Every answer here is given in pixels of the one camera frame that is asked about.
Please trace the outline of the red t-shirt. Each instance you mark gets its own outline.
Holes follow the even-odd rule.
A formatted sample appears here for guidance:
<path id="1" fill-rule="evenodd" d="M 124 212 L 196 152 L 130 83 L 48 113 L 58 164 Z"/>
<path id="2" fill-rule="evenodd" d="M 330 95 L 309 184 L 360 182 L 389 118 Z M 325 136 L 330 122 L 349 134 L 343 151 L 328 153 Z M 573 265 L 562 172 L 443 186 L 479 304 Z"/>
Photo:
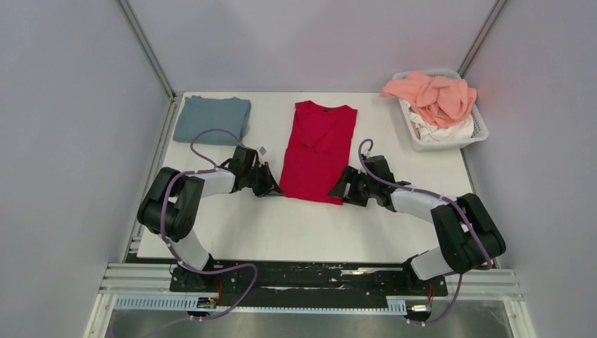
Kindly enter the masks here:
<path id="1" fill-rule="evenodd" d="M 342 205 L 330 196 L 348 165 L 358 111 L 350 106 L 295 104 L 279 185 L 285 197 Z"/>

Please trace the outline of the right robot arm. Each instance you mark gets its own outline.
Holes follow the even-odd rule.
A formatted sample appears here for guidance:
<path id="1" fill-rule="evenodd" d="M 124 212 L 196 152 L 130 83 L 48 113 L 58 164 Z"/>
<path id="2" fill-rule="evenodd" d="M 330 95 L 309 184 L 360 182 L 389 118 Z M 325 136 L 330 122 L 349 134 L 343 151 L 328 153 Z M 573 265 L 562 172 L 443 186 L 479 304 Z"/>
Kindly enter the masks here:
<path id="1" fill-rule="evenodd" d="M 493 260 L 505 253 L 505 240 L 476 194 L 449 197 L 397 181 L 383 156 L 361 156 L 360 162 L 360 169 L 344 168 L 330 197 L 362 207 L 373 199 L 391 212 L 412 215 L 434 226 L 438 246 L 403 263 L 406 291 L 419 294 L 439 277 L 490 269 Z"/>

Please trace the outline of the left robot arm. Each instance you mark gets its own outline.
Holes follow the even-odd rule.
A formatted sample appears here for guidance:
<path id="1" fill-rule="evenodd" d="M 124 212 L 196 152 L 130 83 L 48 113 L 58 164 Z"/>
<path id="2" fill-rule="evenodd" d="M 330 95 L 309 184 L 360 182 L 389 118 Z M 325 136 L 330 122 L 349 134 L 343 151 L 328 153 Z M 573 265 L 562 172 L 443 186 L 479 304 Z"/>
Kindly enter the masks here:
<path id="1" fill-rule="evenodd" d="M 139 206 L 137 221 L 161 238 L 177 265 L 189 272 L 190 285 L 200 292 L 214 285 L 215 275 L 257 269 L 252 263 L 212 269 L 215 261 L 194 233 L 194 224 L 203 198 L 246 188 L 258 198 L 283 194 L 261 155 L 257 149 L 239 145 L 231 158 L 212 169 L 161 168 Z"/>

